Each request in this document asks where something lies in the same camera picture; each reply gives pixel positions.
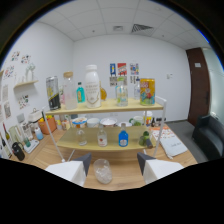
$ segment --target orange container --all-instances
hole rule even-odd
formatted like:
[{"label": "orange container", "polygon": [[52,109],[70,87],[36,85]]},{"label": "orange container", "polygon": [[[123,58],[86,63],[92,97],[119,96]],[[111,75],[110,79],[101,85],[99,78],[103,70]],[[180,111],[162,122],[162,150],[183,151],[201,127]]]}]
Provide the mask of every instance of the orange container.
[{"label": "orange container", "polygon": [[[56,126],[56,122],[55,122],[54,117],[50,118],[47,121],[48,121],[48,125],[49,125],[49,127],[51,129],[51,132],[53,132],[54,130],[56,130],[57,126]],[[39,124],[40,129],[41,129],[41,131],[42,131],[43,134],[45,134],[45,135],[49,135],[50,134],[49,131],[48,131],[48,128],[47,128],[46,121],[44,121],[44,122],[39,122],[38,121],[38,124]]]}]

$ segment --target door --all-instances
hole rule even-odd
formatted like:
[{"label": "door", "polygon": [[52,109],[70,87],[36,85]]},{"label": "door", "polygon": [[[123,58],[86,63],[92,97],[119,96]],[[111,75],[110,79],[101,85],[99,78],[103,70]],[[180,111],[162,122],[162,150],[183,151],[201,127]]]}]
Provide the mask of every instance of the door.
[{"label": "door", "polygon": [[210,79],[201,48],[186,50],[191,74],[191,103],[188,122],[196,125],[198,116],[207,115],[210,105]]}]

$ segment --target book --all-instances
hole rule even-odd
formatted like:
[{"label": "book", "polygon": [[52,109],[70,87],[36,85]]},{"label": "book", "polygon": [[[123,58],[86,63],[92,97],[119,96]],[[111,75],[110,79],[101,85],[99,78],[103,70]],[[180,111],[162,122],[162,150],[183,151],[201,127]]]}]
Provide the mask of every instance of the book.
[{"label": "book", "polygon": [[[157,141],[159,138],[159,129],[153,130],[153,136]],[[163,149],[166,152],[166,155],[170,159],[173,159],[173,156],[179,155],[188,150],[187,147],[180,141],[180,139],[168,127],[164,127],[162,130],[162,134],[160,137],[160,144],[162,145]]]}]

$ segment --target jar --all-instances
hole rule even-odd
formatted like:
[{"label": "jar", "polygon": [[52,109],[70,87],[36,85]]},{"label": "jar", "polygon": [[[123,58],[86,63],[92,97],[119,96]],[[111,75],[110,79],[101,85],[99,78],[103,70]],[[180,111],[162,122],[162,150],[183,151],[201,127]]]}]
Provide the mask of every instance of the jar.
[{"label": "jar", "polygon": [[76,88],[73,82],[73,72],[64,73],[64,101],[66,110],[77,108]]}]

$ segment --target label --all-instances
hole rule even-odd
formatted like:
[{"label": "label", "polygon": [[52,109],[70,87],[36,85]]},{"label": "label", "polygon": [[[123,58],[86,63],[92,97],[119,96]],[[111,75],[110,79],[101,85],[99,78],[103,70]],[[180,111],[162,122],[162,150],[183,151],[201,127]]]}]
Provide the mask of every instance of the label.
[{"label": "label", "polygon": [[86,85],[87,106],[100,107],[100,86],[97,82],[91,82]]},{"label": "label", "polygon": [[99,146],[106,146],[107,145],[107,138],[104,135],[98,136],[98,145]]},{"label": "label", "polygon": [[126,146],[127,145],[127,140],[125,140],[125,139],[122,139],[122,140],[120,140],[120,146]]}]

